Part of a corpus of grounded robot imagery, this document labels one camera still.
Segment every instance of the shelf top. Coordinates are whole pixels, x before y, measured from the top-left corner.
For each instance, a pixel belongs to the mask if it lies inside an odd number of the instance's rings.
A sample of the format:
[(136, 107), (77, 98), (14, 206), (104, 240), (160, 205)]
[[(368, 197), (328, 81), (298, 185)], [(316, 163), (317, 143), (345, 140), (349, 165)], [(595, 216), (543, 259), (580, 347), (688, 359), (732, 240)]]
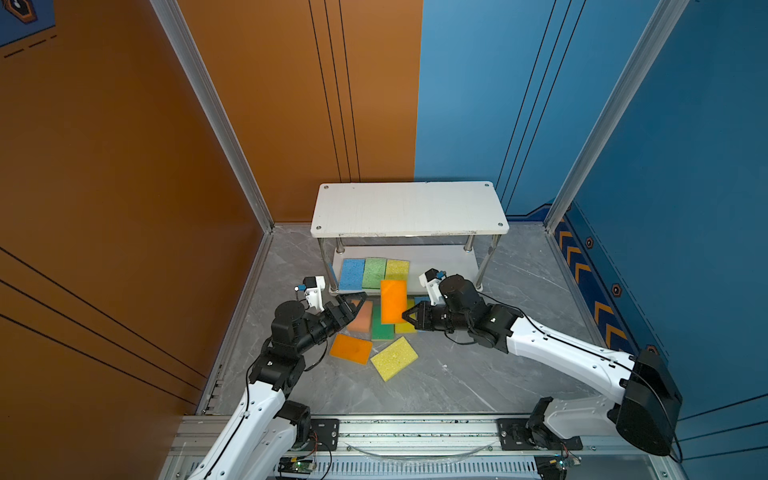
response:
[(312, 236), (502, 235), (504, 210), (489, 181), (322, 184)]

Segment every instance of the gray marble floor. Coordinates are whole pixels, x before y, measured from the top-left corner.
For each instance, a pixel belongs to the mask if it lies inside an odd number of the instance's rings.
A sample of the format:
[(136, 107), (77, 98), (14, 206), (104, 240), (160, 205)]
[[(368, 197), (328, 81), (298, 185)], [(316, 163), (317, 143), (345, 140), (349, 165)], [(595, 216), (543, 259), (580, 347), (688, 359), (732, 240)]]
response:
[[(309, 227), (277, 227), (266, 263), (237, 337), (213, 413), (230, 414), (245, 386), (245, 372), (269, 336), (275, 308), (294, 296), (305, 276), (323, 275), (317, 241)], [(464, 237), (358, 239), (349, 244), (464, 243)], [(489, 239), (478, 237), (478, 261)], [(590, 334), (547, 245), (543, 227), (511, 223), (485, 274), (485, 293), (522, 308), (545, 325), (590, 341)], [(574, 399), (593, 395), (586, 385), (534, 360), (480, 346), (459, 346), (438, 333), (407, 335), (419, 354), (412, 365), (384, 383), (369, 362), (358, 365), (326, 356), (304, 373), (291, 399), (316, 414), (400, 412), (530, 412), (543, 396)], [(467, 340), (458, 333), (458, 340)], [(374, 344), (374, 353), (390, 342)], [(306, 354), (307, 365), (322, 354)]]

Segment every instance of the bottom shelf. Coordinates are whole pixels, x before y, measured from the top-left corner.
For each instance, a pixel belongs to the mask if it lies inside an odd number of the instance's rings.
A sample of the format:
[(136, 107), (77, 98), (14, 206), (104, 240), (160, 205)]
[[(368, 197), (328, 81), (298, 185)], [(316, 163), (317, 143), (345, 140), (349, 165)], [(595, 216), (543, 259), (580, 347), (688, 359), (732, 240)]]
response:
[[(346, 247), (344, 253), (333, 255), (333, 272), (341, 280), (341, 267), (346, 258), (386, 258), (390, 260), (408, 260), (411, 265), (408, 273), (408, 294), (425, 295), (426, 288), (419, 285), (419, 275), (436, 268), (447, 275), (458, 273), (467, 280), (475, 281), (478, 262), (475, 251), (465, 252), (463, 245), (362, 245)], [(339, 290), (339, 293), (352, 293), (359, 290)], [(379, 290), (364, 289), (369, 295), (379, 295)]]

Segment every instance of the orange wall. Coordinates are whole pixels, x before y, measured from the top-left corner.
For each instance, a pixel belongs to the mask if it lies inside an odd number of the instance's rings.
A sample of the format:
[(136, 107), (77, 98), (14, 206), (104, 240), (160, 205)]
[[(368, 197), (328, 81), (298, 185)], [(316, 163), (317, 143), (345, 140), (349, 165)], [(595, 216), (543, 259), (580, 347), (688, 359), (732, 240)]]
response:
[(413, 180), (421, 0), (228, 5), (180, 2), (275, 221), (324, 182)]
[(47, 38), (0, 55), (3, 477), (155, 478), (262, 233), (149, 2), (55, 9), (0, 51)]

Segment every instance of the white shelf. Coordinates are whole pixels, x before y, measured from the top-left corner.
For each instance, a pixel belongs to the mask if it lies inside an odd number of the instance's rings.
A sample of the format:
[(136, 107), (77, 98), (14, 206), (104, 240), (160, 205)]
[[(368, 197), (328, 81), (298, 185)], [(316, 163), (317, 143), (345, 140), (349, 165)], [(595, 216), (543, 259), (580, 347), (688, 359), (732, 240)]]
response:
[(485, 182), (322, 184), (315, 238), (503, 235), (509, 224)]
[[(470, 282), (475, 281), (478, 273), (478, 262), (475, 252), (465, 252), (462, 245), (365, 245), (347, 247), (344, 253), (335, 252), (333, 255), (333, 272), (341, 281), (341, 267), (346, 258), (378, 257), (391, 260), (408, 260), (408, 294), (426, 295), (426, 289), (419, 285), (419, 275), (436, 268), (444, 270), (447, 275), (458, 273)], [(353, 293), (360, 290), (339, 290), (339, 293)], [(370, 295), (379, 295), (380, 290), (364, 289)]]

